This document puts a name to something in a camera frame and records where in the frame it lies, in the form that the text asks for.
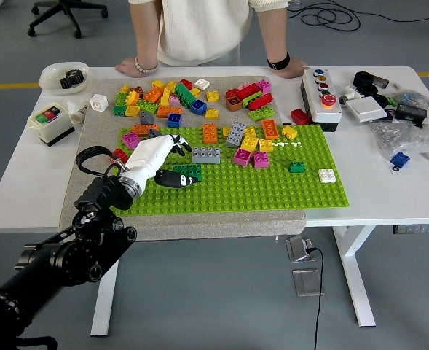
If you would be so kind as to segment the person's left hand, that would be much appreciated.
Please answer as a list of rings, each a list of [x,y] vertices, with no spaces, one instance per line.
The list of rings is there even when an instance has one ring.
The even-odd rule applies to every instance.
[[[303,75],[304,70],[308,68],[309,66],[306,62],[298,58],[292,57],[287,67],[281,70],[273,70],[272,72],[279,77],[291,79],[295,77],[300,77],[301,75]]]

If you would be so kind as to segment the person's right hand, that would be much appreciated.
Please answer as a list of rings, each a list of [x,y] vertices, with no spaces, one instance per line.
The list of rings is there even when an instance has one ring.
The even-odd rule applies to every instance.
[[[129,77],[138,78],[142,76],[142,73],[135,65],[135,57],[124,59],[120,64],[115,66],[115,70]]]

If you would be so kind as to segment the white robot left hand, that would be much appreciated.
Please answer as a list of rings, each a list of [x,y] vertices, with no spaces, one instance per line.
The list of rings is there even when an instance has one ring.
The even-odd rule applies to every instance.
[[[143,140],[126,162],[121,182],[144,191],[147,181],[155,176],[171,152],[185,156],[185,152],[191,151],[189,143],[180,135],[169,134]]]

